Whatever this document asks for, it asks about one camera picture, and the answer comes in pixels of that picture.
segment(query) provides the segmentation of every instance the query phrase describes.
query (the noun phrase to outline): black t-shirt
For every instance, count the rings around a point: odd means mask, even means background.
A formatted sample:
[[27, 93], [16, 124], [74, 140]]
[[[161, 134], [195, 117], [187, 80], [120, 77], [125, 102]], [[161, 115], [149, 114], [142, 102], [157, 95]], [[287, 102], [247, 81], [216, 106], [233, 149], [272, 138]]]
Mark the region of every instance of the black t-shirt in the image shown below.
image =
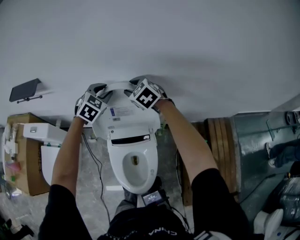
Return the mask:
[[[194, 235], [186, 232], [181, 220], [164, 206], [130, 209], [113, 218], [99, 240], [193, 239], [203, 231], [223, 233], [232, 240], [249, 238], [248, 220], [230, 195], [217, 169], [200, 173], [192, 183]], [[52, 185], [38, 239], [91, 239], [72, 193]]]

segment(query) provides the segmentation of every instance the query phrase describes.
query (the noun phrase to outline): toilet lid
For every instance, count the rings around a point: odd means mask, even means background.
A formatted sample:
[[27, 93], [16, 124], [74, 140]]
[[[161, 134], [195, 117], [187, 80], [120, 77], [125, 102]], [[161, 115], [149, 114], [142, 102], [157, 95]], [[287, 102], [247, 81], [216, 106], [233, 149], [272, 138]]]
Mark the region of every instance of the toilet lid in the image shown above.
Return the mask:
[[51, 185], [53, 167], [59, 150], [60, 148], [58, 147], [41, 146], [42, 172], [49, 185]]
[[279, 228], [283, 218], [283, 209], [277, 209], [269, 214], [265, 223], [264, 239], [267, 240]]

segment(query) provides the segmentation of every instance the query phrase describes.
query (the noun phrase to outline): floor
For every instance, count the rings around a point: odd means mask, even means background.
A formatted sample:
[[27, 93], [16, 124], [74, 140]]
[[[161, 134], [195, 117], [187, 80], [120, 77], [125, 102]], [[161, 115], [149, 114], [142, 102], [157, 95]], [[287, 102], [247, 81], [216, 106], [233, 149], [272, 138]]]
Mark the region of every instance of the floor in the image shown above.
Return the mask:
[[[294, 135], [290, 128], [281, 129], [279, 132], [274, 131], [275, 139], [272, 141], [266, 125], [266, 120], [268, 119], [271, 128], [286, 125], [284, 114], [279, 112], [273, 114], [239, 114], [234, 116], [240, 151], [240, 200], [245, 199], [266, 176], [274, 173], [285, 173], [290, 170], [291, 164], [284, 165], [279, 169], [269, 167], [264, 145], [266, 142], [275, 145], [293, 140], [297, 137], [298, 133]], [[92, 130], [86, 129], [84, 132], [88, 137], [91, 135]], [[176, 146], [169, 130], [165, 130], [162, 136], [157, 137], [157, 144], [158, 176], [162, 179], [163, 188], [170, 197], [171, 205], [184, 214], [174, 159]], [[102, 170], [104, 184], [106, 186], [118, 185], [110, 165], [106, 142], [98, 139], [96, 143], [90, 143], [90, 147], [104, 165]], [[282, 178], [283, 175], [279, 174], [273, 178], [264, 180], [255, 192], [241, 204], [251, 224], [256, 214], [263, 208], [268, 195]], [[77, 183], [76, 201], [93, 239], [105, 233], [108, 228], [108, 219], [100, 201], [100, 195], [101, 185], [97, 166], [90, 157], [86, 146], [83, 145], [82, 170]], [[14, 197], [12, 200], [8, 200], [5, 194], [0, 194], [0, 211], [5, 218], [13, 220], [14, 226], [27, 224], [37, 234], [39, 225], [45, 214], [47, 198], [48, 194], [35, 197], [20, 195]], [[123, 199], [123, 192], [104, 190], [104, 199], [110, 217], [113, 218], [117, 205]], [[193, 229], [192, 207], [185, 207], [185, 212], [190, 227]]]
[[[92, 134], [91, 129], [84, 131], [86, 136]], [[106, 141], [98, 139], [96, 143], [89, 143], [93, 153], [103, 163], [102, 177], [104, 185], [118, 185], [113, 174], [107, 152]], [[165, 130], [162, 136], [157, 137], [158, 151], [158, 173], [163, 183], [163, 189], [169, 197], [170, 204], [184, 214], [181, 200], [180, 188], [176, 174], [175, 152], [176, 146], [169, 130]], [[77, 183], [76, 202], [82, 218], [92, 236], [96, 239], [108, 229], [108, 219], [105, 208], [100, 200], [101, 185], [97, 166], [83, 144], [82, 146], [82, 170], [79, 174]], [[13, 225], [20, 229], [20, 224], [28, 225], [36, 234], [33, 238], [37, 239], [39, 225], [45, 215], [48, 194], [34, 197], [19, 195], [8, 200], [4, 193], [0, 194], [0, 211], [4, 218], [11, 218]], [[110, 217], [113, 218], [116, 207], [123, 200], [123, 191], [104, 190], [104, 200], [108, 207]], [[187, 220], [193, 228], [192, 207], [185, 208]]]
[[[268, 154], [265, 143], [271, 146], [296, 139], [291, 128], [274, 131], [275, 139], [272, 141], [266, 121], [271, 128], [286, 126], [283, 112], [239, 114], [234, 116], [236, 131], [240, 145], [241, 193], [240, 201], [245, 199], [263, 179], [271, 174], [289, 172], [292, 163], [281, 168], [271, 168], [268, 165]], [[257, 213], [263, 208], [271, 191], [282, 180], [283, 174], [268, 178], [259, 185], [256, 191], [245, 200], [241, 206], [245, 211], [251, 225]]]

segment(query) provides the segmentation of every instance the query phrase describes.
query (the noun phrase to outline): toilet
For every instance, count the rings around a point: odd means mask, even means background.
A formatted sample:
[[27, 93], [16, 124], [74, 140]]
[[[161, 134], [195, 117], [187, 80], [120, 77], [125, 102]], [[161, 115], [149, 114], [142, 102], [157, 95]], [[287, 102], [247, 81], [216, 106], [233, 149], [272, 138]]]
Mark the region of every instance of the toilet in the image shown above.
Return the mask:
[[103, 114], [93, 123], [96, 137], [107, 140], [112, 170], [118, 182], [131, 193], [146, 193], [153, 185], [158, 170], [155, 132], [160, 128], [159, 114], [142, 110], [130, 102], [124, 90], [134, 91], [129, 82], [110, 84], [113, 91]]
[[254, 219], [254, 233], [264, 234], [264, 240], [268, 240], [280, 227], [283, 219], [283, 209], [277, 209], [271, 214], [260, 211]]
[[[44, 145], [41, 146], [42, 173], [45, 181], [51, 185], [52, 172], [55, 159], [67, 132], [49, 123], [26, 123], [24, 124], [23, 136], [31, 138]], [[81, 169], [81, 144], [79, 152], [79, 171]]]

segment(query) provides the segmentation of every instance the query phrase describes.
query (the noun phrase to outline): wooden plank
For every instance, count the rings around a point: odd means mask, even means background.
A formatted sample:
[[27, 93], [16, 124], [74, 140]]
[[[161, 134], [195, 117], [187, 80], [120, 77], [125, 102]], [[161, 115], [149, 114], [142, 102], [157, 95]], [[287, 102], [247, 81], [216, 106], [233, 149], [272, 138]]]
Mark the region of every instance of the wooden plank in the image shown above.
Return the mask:
[[198, 131], [205, 140], [208, 140], [204, 122], [198, 122]]
[[233, 132], [232, 132], [229, 118], [225, 118], [225, 126], [226, 126], [229, 153], [230, 153], [231, 189], [232, 189], [232, 192], [234, 193], [237, 191], [236, 157], [235, 157], [235, 147], [234, 147], [234, 141], [233, 141]]
[[180, 175], [181, 175], [183, 205], [191, 206], [193, 204], [192, 187], [189, 182], [187, 169], [182, 161], [180, 153], [177, 154], [177, 162], [180, 168]]
[[199, 132], [198, 123], [197, 122], [192, 122], [192, 125], [193, 125], [194, 128], [196, 128], [197, 132]]
[[214, 120], [215, 130], [216, 130], [216, 137], [217, 137], [217, 149], [219, 154], [219, 171], [223, 179], [226, 179], [225, 173], [225, 158], [224, 158], [224, 147], [223, 147], [223, 139], [222, 139], [222, 132], [220, 126], [220, 120], [215, 118]]
[[216, 160], [217, 165], [219, 165], [219, 153], [218, 153], [218, 144], [217, 144], [217, 136], [215, 130], [215, 124], [213, 119], [208, 118], [208, 129], [209, 129], [209, 144], [211, 148], [212, 155]]
[[222, 140], [223, 140], [223, 147], [224, 147], [224, 163], [225, 163], [225, 182], [229, 189], [229, 192], [233, 192], [232, 185], [231, 185], [231, 162], [230, 162], [230, 152], [228, 146], [228, 138], [227, 138], [227, 130], [225, 125], [225, 119], [219, 118], [221, 133], [222, 133]]

